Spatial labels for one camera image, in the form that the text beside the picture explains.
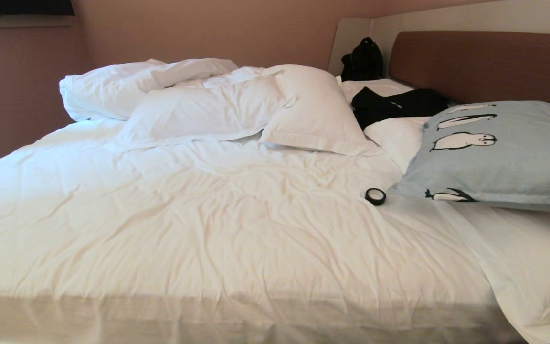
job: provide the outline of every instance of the black fabric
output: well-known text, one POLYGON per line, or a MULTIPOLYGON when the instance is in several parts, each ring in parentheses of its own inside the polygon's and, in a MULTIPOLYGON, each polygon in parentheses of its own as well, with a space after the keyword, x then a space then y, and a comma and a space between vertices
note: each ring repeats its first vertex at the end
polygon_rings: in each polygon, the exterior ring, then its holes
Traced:
POLYGON ((383 73, 383 57, 379 46, 366 37, 356 46, 351 54, 343 56, 342 81, 377 80, 383 73))
POLYGON ((447 100, 431 89, 414 89, 384 97, 364 87, 351 101, 362 130, 380 120, 394 117, 429 117, 448 108, 447 100))

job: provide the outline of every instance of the light blue pillow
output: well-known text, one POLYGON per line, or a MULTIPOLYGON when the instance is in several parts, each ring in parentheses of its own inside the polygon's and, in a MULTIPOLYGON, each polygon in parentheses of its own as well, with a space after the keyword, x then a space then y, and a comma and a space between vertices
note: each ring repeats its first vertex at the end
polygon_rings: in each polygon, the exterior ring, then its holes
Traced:
POLYGON ((432 117, 388 192, 550 211, 550 104, 460 105, 432 117))

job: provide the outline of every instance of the white headboard panel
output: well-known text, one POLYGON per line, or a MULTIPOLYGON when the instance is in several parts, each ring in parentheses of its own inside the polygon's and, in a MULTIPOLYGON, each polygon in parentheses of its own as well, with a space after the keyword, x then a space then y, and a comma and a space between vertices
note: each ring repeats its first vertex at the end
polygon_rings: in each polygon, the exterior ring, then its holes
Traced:
POLYGON ((387 70, 391 47, 401 31, 550 33, 550 0, 502 0, 372 19, 342 19, 330 55, 328 71, 332 74, 341 74, 343 55, 366 37, 357 29, 363 20, 370 22, 369 37, 379 45, 387 70))

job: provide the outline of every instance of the wall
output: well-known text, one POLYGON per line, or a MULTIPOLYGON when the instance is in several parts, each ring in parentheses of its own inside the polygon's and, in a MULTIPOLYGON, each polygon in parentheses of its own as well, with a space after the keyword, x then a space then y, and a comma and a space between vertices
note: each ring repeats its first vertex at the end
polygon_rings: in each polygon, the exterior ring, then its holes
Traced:
POLYGON ((96 65, 223 57, 326 69, 337 22, 489 0, 77 0, 96 65))
POLYGON ((58 82, 92 67, 73 23, 0 29, 0 157, 70 122, 58 82))
POLYGON ((491 1, 495 0, 387 0, 384 12, 379 17, 491 1))

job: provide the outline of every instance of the bedding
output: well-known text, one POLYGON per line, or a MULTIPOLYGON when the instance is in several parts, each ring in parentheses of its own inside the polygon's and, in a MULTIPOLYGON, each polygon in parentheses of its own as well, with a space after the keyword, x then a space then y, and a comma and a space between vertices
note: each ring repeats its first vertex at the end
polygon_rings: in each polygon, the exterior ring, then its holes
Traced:
POLYGON ((151 91, 133 111, 116 144, 135 150, 254 135, 279 111, 294 105, 295 94, 281 87, 278 78, 266 75, 216 88, 151 91))
POLYGON ((188 59, 170 64, 151 59, 66 76, 59 83, 59 91, 63 106, 73 120, 126 120, 150 91, 235 69, 232 61, 223 59, 188 59))
POLYGON ((332 74, 303 65, 278 65, 264 72, 280 72, 296 103, 273 116, 260 142, 343 155, 377 154, 332 74))
POLYGON ((530 344, 550 343, 550 213, 437 206, 476 256, 509 322, 530 344))
POLYGON ((364 134, 383 148, 405 173, 422 145, 423 125, 430 117, 389 118, 371 124, 364 134))
POLYGON ((263 72, 264 68, 241 67, 233 70, 232 72, 218 76, 212 76, 203 80, 182 81, 175 84, 173 87, 215 88, 230 86, 235 85, 236 83, 242 83, 243 81, 251 80, 257 76, 262 75, 263 72))
POLYGON ((472 227, 364 200, 401 178, 382 149, 105 150, 123 126, 74 123, 0 160, 0 342, 522 341, 457 234, 472 227))
POLYGON ((389 192, 550 211, 550 104, 460 105, 432 117, 389 192))

